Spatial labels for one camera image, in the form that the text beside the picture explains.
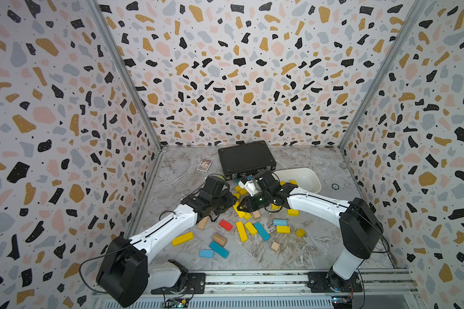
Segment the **yellow slanted block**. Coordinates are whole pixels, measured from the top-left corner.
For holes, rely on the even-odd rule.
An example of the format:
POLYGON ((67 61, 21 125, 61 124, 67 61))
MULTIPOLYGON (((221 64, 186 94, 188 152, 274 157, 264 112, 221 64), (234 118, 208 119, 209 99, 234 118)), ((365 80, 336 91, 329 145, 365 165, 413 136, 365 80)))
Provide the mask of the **yellow slanted block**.
POLYGON ((244 218, 245 220, 249 220, 249 219, 251 218, 250 213, 248 213, 248 212, 243 212, 243 211, 239 211, 239 210, 238 210, 239 203, 240 203, 240 202, 236 202, 235 205, 233 206, 235 212, 237 213, 237 215, 238 215, 239 218, 244 218))

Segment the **white plastic bin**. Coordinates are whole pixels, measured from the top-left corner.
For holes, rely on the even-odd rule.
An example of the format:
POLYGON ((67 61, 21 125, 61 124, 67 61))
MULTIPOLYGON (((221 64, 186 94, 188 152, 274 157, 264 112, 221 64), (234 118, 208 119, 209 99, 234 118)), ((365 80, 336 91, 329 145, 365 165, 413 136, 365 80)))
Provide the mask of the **white plastic bin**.
POLYGON ((280 181, 294 181, 299 187, 311 193, 319 193, 322 189, 322 185, 317 174, 312 169, 306 167, 275 171, 275 174, 278 176, 280 181))

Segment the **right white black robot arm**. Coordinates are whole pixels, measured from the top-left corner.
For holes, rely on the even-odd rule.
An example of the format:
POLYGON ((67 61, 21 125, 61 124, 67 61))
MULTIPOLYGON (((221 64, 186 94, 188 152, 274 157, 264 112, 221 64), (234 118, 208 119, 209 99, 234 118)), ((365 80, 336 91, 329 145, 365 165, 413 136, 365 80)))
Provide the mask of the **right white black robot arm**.
POLYGON ((347 201, 321 196, 296 184, 282 184, 270 171, 261 171, 250 180, 243 177, 238 185, 247 191, 237 206, 239 211, 251 213, 273 204, 306 212, 340 228, 344 249, 330 268, 332 280, 349 281, 383 240, 383 225, 361 198, 347 201))

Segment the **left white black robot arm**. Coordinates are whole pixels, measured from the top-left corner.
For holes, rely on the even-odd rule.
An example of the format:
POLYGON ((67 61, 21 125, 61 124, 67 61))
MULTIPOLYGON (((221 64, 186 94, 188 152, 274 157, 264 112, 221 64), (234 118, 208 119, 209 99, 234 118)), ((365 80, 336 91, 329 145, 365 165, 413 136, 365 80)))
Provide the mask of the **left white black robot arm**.
POLYGON ((97 284, 123 308, 133 305, 147 290, 187 292, 189 270, 175 260, 153 264, 153 258, 203 219, 216 220, 236 202, 223 176, 208 176, 201 188, 155 225, 128 239, 114 239, 103 257, 97 284))

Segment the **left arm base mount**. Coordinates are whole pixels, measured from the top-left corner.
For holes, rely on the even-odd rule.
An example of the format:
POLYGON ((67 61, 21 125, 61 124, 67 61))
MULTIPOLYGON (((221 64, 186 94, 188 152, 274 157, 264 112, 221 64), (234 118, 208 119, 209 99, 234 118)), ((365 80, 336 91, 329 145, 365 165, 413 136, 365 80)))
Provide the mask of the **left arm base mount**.
POLYGON ((203 294, 206 286, 206 273, 191 272, 181 275, 174 286, 151 290, 152 295, 179 296, 186 294, 203 294))

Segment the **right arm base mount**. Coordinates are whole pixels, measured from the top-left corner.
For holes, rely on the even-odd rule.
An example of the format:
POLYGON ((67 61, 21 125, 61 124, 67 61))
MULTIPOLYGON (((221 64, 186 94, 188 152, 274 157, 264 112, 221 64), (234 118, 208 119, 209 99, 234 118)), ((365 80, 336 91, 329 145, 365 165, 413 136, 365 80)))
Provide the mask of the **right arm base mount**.
POLYGON ((362 280, 356 272, 348 280, 341 278, 332 270, 308 272, 307 285, 312 293, 363 292, 362 280))

